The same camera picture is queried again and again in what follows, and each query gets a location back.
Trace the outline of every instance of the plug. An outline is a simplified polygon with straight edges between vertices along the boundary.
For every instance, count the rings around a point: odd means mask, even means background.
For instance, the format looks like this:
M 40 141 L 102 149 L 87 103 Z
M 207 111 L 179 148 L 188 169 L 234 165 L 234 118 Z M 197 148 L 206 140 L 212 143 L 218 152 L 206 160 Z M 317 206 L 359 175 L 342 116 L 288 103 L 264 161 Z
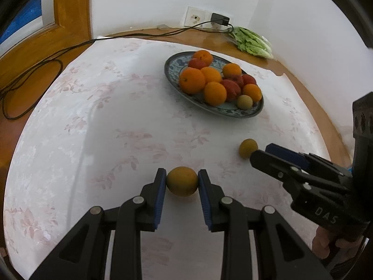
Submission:
M 211 15 L 211 22 L 217 23 L 219 25 L 228 26 L 229 18 L 223 15 L 213 13 Z

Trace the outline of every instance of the floral tablecloth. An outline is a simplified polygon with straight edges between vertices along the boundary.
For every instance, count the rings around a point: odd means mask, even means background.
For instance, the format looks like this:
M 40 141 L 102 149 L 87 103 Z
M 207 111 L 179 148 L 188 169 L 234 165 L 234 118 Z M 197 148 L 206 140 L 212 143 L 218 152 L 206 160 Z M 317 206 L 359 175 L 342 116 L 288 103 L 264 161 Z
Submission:
M 165 61 L 195 47 L 141 39 L 99 41 L 74 60 L 32 112 L 6 183 L 4 230 L 12 264 L 26 279 L 94 205 L 120 206 L 159 167 L 206 168 L 245 206 L 273 205 L 310 244 L 316 225 L 289 207 L 279 181 L 242 161 L 242 140 L 277 143 L 329 158 L 320 132 L 288 78 L 244 61 L 264 109 L 225 118 L 186 101 L 165 78 Z M 144 279 L 218 279 L 223 235 L 204 224 L 198 193 L 168 191 L 155 233 L 142 233 Z

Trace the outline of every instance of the blue and white ceramic plate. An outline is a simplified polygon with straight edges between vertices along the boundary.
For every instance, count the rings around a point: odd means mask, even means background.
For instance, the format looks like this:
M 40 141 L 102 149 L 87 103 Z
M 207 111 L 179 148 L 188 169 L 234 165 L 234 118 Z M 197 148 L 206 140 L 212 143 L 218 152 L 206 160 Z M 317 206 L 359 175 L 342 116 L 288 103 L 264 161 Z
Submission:
M 179 75 L 184 70 L 184 68 L 188 67 L 188 63 L 190 59 L 192 58 L 192 55 L 195 53 L 195 51 L 185 51 L 180 52 L 178 54 L 175 54 L 168 58 L 168 60 L 165 63 L 165 74 L 170 81 L 171 85 L 175 87 L 175 89 L 184 96 L 187 100 L 191 101 L 195 105 L 198 105 L 199 107 L 208 110 L 209 112 L 212 112 L 217 115 L 223 115 L 233 118 L 251 118 L 256 116 L 262 111 L 264 101 L 263 98 L 257 102 L 254 103 L 251 109 L 249 110 L 242 110 L 239 109 L 236 106 L 236 102 L 225 102 L 222 105 L 219 106 L 211 106 L 204 102 L 203 100 L 203 93 L 199 93 L 196 95 L 187 95 L 184 93 L 179 85 Z M 213 55 L 214 60 L 211 67 L 217 69 L 218 71 L 222 71 L 223 66 L 225 64 L 230 63 L 229 61 Z

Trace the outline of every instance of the wall socket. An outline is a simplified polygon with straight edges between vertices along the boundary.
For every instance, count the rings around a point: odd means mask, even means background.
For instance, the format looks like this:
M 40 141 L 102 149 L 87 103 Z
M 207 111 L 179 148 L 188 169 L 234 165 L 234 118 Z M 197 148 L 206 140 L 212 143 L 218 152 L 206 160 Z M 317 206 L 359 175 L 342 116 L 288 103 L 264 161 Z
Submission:
M 212 13 L 213 12 L 211 11 L 202 10 L 199 8 L 188 6 L 185 20 L 184 20 L 184 26 L 190 27 L 190 26 L 194 26 L 205 21 L 210 21 Z M 198 26 L 198 28 L 220 30 L 221 25 L 216 24 L 216 23 L 205 23 L 201 26 Z

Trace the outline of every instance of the human hand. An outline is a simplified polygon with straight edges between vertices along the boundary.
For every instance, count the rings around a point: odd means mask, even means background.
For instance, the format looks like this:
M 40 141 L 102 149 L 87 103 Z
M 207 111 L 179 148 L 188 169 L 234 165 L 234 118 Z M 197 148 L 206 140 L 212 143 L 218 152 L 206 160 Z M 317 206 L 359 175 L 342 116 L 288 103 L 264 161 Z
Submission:
M 335 238 L 335 233 L 331 233 L 325 228 L 319 226 L 316 230 L 316 235 L 312 240 L 313 253 L 320 259 L 327 258 L 330 252 L 329 243 L 333 241 Z M 359 239 L 357 239 L 354 242 L 349 242 L 345 239 L 338 239 L 335 242 L 336 247 L 346 250 L 344 256 L 341 258 L 340 263 L 355 257 L 362 240 L 363 236 L 359 237 Z

